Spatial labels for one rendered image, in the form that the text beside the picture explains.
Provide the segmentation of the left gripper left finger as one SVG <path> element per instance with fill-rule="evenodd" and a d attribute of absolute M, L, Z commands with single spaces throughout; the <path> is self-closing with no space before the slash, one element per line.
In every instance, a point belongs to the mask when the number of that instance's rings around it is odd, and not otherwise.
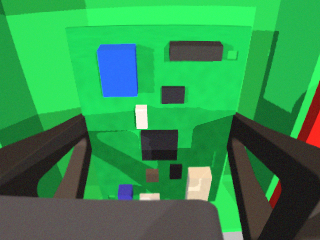
<path fill-rule="evenodd" d="M 0 148 L 0 195 L 39 197 L 39 180 L 73 147 L 66 172 L 53 198 L 83 199 L 92 147 L 82 113 Z"/>

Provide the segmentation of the green bin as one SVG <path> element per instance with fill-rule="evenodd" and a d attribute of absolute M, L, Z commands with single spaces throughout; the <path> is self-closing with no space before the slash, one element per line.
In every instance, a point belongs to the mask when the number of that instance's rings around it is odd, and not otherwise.
<path fill-rule="evenodd" d="M 0 148 L 81 114 L 66 27 L 251 26 L 236 112 L 297 139 L 320 81 L 320 0 L 0 0 Z"/>

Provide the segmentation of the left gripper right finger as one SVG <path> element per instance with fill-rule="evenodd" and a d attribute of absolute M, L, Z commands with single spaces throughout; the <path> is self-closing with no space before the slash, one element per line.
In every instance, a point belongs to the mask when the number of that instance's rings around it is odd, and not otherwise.
<path fill-rule="evenodd" d="M 281 183 L 274 208 L 256 179 L 245 147 Z M 320 238 L 319 147 L 236 112 L 227 154 L 243 240 Z"/>

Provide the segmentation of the red bin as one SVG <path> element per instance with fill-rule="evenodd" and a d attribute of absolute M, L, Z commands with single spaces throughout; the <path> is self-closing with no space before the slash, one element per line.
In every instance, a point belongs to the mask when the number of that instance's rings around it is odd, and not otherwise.
<path fill-rule="evenodd" d="M 318 83 L 317 89 L 315 91 L 297 139 L 320 148 L 320 81 Z M 274 192 L 269 200 L 272 208 L 274 208 L 280 194 L 281 184 L 278 181 L 278 184 L 276 185 Z"/>

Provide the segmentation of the green circuit board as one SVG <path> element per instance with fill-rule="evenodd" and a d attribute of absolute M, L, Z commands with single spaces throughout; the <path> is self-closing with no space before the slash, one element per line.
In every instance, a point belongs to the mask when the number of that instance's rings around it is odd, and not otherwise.
<path fill-rule="evenodd" d="M 102 198 L 215 201 L 252 27 L 65 31 Z"/>

